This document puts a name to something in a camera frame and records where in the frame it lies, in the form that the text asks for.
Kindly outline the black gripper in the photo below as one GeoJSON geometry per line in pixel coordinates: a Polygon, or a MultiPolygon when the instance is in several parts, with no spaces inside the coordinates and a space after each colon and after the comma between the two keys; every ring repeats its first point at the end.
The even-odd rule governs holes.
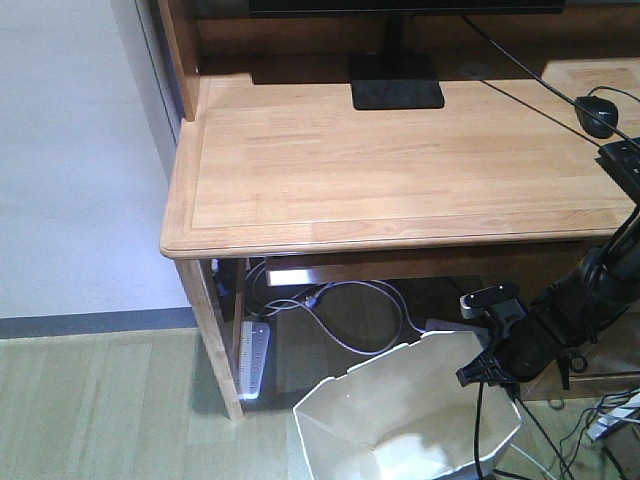
{"type": "Polygon", "coordinates": [[[460,310],[466,319],[486,314],[494,324],[488,346],[456,372],[462,386],[529,382],[570,343],[570,311],[556,305],[463,304],[460,310]]]}

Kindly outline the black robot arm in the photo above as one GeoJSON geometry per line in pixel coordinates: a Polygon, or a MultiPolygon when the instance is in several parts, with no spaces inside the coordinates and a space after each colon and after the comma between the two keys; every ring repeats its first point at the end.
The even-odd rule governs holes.
{"type": "Polygon", "coordinates": [[[492,323],[487,347],[456,372],[461,386],[526,383],[555,362],[567,390],[569,373],[588,366],[577,348],[596,343],[639,300],[639,210],[529,306],[518,295],[515,284],[503,283],[460,298],[463,317],[492,323]]]}

